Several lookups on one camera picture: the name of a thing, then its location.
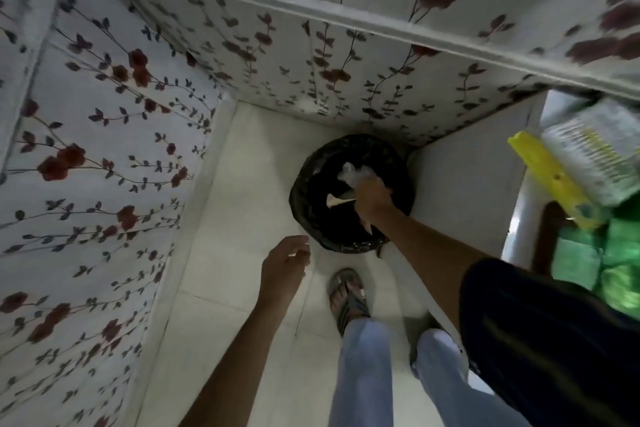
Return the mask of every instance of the black trash bag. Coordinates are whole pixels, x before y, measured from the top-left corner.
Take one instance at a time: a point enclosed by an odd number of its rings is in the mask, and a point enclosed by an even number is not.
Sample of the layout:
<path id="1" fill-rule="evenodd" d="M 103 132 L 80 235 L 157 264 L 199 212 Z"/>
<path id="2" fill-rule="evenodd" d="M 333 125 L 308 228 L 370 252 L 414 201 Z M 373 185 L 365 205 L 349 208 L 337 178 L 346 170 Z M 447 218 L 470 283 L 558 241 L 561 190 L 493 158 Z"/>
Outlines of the black trash bag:
<path id="1" fill-rule="evenodd" d="M 332 140 L 309 156 L 291 188 L 289 204 L 296 221 L 327 250 L 365 253 L 388 238 L 375 227 L 369 235 L 353 203 L 326 206 L 327 194 L 340 197 L 351 189 L 337 178 L 345 162 L 356 169 L 368 165 L 393 189 L 394 204 L 405 214 L 411 211 L 415 195 L 403 160 L 384 140 L 363 133 Z"/>

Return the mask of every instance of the light blue pants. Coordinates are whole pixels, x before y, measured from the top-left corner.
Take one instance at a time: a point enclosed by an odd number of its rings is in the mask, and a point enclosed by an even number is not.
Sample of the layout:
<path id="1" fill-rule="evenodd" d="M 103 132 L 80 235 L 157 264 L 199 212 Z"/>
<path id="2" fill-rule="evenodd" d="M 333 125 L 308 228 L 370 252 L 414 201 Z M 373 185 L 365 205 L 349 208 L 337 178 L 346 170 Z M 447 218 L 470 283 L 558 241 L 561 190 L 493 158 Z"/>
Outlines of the light blue pants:
<path id="1" fill-rule="evenodd" d="M 412 369 L 445 427 L 529 427 L 500 398 L 472 389 L 463 359 L 442 330 L 422 333 Z M 344 333 L 330 427 L 392 427 L 394 407 L 387 327 L 372 319 L 352 320 Z"/>

